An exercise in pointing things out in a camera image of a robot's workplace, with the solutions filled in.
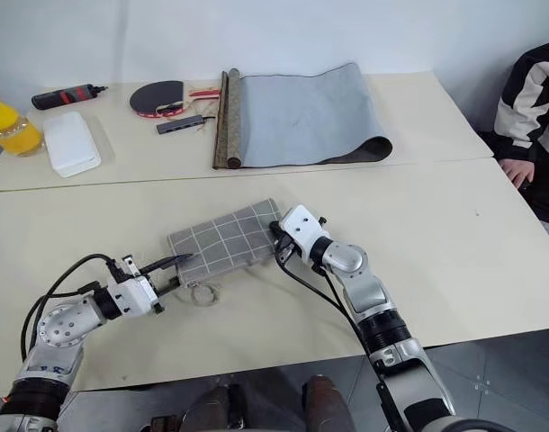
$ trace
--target gray mat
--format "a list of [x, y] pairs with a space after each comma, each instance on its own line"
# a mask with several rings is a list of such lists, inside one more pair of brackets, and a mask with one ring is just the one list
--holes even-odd
[[275, 238], [268, 225], [281, 214], [272, 199], [168, 236], [175, 255], [193, 254], [178, 266], [182, 284], [200, 282], [271, 257]]
[[383, 135], [355, 63], [319, 76], [245, 76], [240, 92], [243, 167], [317, 164]]

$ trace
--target white tissue box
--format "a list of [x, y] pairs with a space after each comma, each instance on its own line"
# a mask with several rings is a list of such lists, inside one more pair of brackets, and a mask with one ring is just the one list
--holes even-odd
[[101, 165], [91, 131], [79, 112], [71, 111], [42, 124], [50, 164], [61, 177], [71, 177]]

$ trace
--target white wall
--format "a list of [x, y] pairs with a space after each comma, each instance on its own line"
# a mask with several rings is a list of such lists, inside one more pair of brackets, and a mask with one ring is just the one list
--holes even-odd
[[0, 0], [0, 98], [41, 86], [433, 68], [488, 127], [510, 65], [549, 41], [549, 0]]

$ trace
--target black and white jacket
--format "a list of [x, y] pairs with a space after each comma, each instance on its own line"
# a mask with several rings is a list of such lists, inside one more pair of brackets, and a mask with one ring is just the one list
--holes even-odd
[[535, 181], [521, 193], [539, 219], [549, 222], [549, 43], [513, 67], [488, 142], [498, 160], [535, 162]]

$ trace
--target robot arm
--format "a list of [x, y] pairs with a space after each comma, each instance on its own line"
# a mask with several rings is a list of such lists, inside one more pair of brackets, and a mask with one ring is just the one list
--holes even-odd
[[[379, 377], [377, 391], [391, 430], [440, 430], [460, 419], [450, 395], [420, 343], [410, 335], [381, 280], [371, 272], [367, 254], [358, 246], [330, 238], [299, 205], [279, 223], [277, 257], [286, 262], [298, 249], [301, 260], [319, 272], [332, 273], [343, 286], [346, 304], [361, 343]], [[281, 234], [291, 238], [284, 241]]]
[[176, 288], [178, 281], [171, 280], [168, 287], [157, 291], [149, 273], [188, 257], [171, 256], [138, 269], [132, 256], [126, 256], [123, 268], [109, 263], [111, 277], [106, 288], [96, 283], [94, 293], [60, 304], [42, 317], [35, 329], [36, 344], [0, 409], [0, 431], [56, 431], [60, 406], [83, 359], [86, 336], [108, 320], [162, 312], [158, 298]]

